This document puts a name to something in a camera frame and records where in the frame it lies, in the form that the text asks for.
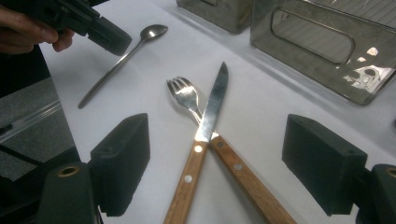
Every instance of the knife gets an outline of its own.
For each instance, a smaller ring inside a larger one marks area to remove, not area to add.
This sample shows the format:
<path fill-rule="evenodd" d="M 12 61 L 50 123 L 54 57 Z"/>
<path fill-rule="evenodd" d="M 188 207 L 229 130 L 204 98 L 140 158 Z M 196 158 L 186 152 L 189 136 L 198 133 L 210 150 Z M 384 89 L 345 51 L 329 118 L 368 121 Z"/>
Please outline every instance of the knife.
<path fill-rule="evenodd" d="M 198 178 L 204 164 L 207 147 L 227 89 L 227 83 L 228 69 L 227 65 L 222 63 L 212 92 L 210 92 L 202 121 L 195 135 L 190 155 L 184 166 L 183 173 L 178 181 L 177 189 L 163 222 L 164 224 L 185 223 L 187 220 L 194 192 L 198 184 Z"/>

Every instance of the wooden fork handle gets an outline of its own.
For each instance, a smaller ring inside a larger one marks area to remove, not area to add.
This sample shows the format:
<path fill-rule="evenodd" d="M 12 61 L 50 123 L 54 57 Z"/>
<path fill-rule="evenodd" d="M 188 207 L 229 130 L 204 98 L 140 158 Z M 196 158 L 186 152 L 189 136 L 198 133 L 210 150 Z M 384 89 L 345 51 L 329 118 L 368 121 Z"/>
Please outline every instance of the wooden fork handle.
<path fill-rule="evenodd" d="M 274 195 L 253 174 L 220 135 L 212 138 L 209 147 L 219 155 L 228 171 L 233 175 L 233 178 L 262 215 L 265 223 L 296 223 Z"/>

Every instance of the metal container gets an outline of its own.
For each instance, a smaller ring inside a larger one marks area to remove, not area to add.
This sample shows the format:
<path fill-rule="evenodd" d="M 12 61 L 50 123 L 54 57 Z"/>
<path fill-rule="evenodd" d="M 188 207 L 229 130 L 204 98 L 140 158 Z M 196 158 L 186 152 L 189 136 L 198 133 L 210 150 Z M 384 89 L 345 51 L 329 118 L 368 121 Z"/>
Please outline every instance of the metal container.
<path fill-rule="evenodd" d="M 394 76 L 394 0 L 254 0 L 250 43 L 366 105 Z"/>
<path fill-rule="evenodd" d="M 177 0 L 177 5 L 230 33 L 251 24 L 252 0 Z"/>

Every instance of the black handheld device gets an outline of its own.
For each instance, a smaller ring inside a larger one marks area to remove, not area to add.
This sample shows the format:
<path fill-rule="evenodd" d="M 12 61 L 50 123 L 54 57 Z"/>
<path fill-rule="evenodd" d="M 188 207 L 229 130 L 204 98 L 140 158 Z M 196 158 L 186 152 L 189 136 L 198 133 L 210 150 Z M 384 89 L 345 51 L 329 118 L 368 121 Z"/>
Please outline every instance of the black handheld device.
<path fill-rule="evenodd" d="M 82 36 L 88 34 L 91 41 L 121 56 L 132 38 L 111 21 L 100 17 L 92 9 L 97 3 L 88 0 L 0 0 L 4 7 L 43 21 L 58 31 L 69 28 Z"/>

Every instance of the fork tines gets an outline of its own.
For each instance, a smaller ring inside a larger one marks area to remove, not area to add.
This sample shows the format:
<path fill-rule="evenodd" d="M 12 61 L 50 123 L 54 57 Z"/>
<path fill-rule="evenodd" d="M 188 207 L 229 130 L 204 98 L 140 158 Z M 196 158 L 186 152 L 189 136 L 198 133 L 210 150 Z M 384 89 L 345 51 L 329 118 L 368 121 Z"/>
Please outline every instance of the fork tines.
<path fill-rule="evenodd" d="M 174 95 L 177 91 L 180 91 L 184 87 L 192 86 L 192 84 L 184 77 L 175 77 L 172 80 L 168 79 L 166 83 L 169 90 L 172 92 L 172 95 Z"/>

